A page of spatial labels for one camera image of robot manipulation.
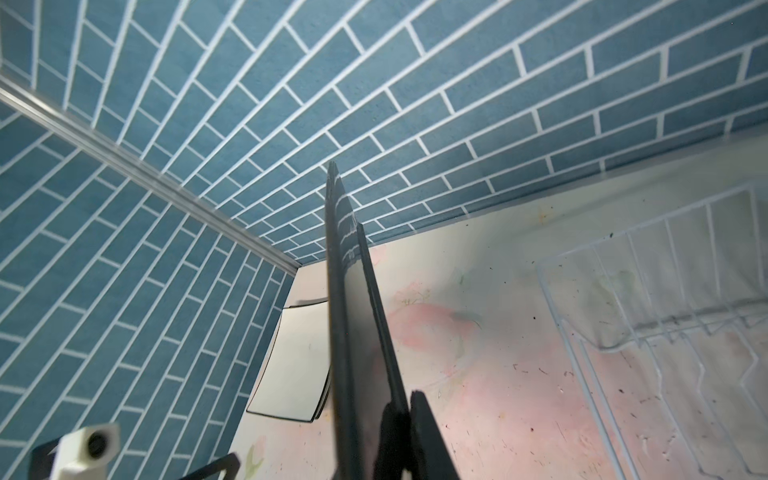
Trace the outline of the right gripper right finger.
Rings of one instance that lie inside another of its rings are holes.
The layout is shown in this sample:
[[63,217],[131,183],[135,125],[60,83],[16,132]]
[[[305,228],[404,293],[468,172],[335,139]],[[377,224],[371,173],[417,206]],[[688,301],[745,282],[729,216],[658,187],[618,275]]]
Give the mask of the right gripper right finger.
[[417,390],[410,399],[410,439],[413,479],[459,480],[428,400]]

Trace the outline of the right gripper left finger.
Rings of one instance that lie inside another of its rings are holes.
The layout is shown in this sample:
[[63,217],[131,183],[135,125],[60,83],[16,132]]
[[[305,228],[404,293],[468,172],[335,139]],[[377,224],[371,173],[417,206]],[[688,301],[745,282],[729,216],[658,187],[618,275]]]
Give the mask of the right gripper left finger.
[[410,417],[388,403],[382,415],[373,478],[401,479],[411,467]]

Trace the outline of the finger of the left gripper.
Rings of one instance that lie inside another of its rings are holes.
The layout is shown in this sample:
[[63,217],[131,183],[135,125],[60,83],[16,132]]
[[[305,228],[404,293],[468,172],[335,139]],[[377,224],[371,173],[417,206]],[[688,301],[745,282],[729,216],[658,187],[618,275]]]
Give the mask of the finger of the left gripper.
[[181,480],[235,480],[240,467],[241,462],[238,456],[235,453],[229,453],[181,477]]

